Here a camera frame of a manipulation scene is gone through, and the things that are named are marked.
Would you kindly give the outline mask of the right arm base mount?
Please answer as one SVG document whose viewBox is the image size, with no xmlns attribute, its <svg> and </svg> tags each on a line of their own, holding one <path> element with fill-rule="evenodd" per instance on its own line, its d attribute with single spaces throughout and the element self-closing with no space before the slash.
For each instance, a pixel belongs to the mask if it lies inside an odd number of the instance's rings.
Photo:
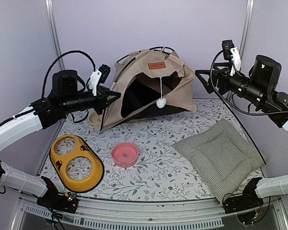
<svg viewBox="0 0 288 230">
<path fill-rule="evenodd" d="M 259 208 L 258 211 L 253 211 L 250 214 L 242 214 L 238 220 L 244 225 L 254 224 L 257 220 L 259 213 L 264 204 L 263 199 L 259 198 L 255 192 L 258 182 L 262 177 L 255 177 L 251 179 L 244 187 L 240 195 L 234 195 L 233 193 L 227 193 L 222 199 L 222 205 L 226 214 L 246 211 L 251 208 Z"/>
</svg>

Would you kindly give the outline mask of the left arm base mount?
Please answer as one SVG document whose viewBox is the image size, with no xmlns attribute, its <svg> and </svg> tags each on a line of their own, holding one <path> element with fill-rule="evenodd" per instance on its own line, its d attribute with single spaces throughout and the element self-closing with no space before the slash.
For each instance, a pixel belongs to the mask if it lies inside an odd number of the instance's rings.
<svg viewBox="0 0 288 230">
<path fill-rule="evenodd" d="M 79 200 L 77 198 L 69 199 L 68 196 L 59 194 L 53 182 L 44 176 L 41 177 L 46 183 L 47 191 L 42 197 L 37 198 L 37 204 L 52 210 L 64 211 L 75 214 Z"/>
</svg>

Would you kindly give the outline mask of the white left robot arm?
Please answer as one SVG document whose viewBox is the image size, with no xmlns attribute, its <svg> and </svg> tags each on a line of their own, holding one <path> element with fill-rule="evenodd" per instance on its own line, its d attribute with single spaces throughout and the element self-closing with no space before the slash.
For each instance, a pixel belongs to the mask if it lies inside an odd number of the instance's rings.
<svg viewBox="0 0 288 230">
<path fill-rule="evenodd" d="M 52 76 L 52 89 L 48 96 L 32 102 L 20 113 L 0 124 L 0 152 L 22 138 L 56 124 L 68 114 L 94 109 L 101 114 L 120 93 L 103 87 L 110 68 L 102 65 L 84 82 L 75 70 L 62 70 Z M 57 208 L 62 198 L 47 178 L 32 176 L 12 168 L 0 160 L 0 186 L 43 197 L 51 207 Z"/>
</svg>

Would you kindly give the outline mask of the beige fabric pet tent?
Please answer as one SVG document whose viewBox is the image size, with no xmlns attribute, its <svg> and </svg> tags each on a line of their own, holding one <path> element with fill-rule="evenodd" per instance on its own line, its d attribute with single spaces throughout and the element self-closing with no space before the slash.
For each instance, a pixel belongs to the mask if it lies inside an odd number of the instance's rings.
<svg viewBox="0 0 288 230">
<path fill-rule="evenodd" d="M 164 108 L 156 105 L 160 98 L 162 77 Z M 192 84 L 195 71 L 185 61 L 172 54 L 147 50 L 120 61 L 110 87 L 121 97 L 104 112 L 102 132 L 131 120 L 196 111 Z"/>
</svg>

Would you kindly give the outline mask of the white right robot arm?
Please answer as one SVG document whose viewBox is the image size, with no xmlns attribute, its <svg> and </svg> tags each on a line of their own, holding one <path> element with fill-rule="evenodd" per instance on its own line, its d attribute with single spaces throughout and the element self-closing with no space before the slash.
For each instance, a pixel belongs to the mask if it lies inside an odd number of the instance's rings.
<svg viewBox="0 0 288 230">
<path fill-rule="evenodd" d="M 195 75 L 208 94 L 225 102 L 241 123 L 251 144 L 269 161 L 262 167 L 264 178 L 239 197 L 239 205 L 249 209 L 258 198 L 288 195 L 288 94 L 277 90 L 281 64 L 256 55 L 245 70 L 233 68 L 231 59 L 220 51 L 207 69 Z"/>
</svg>

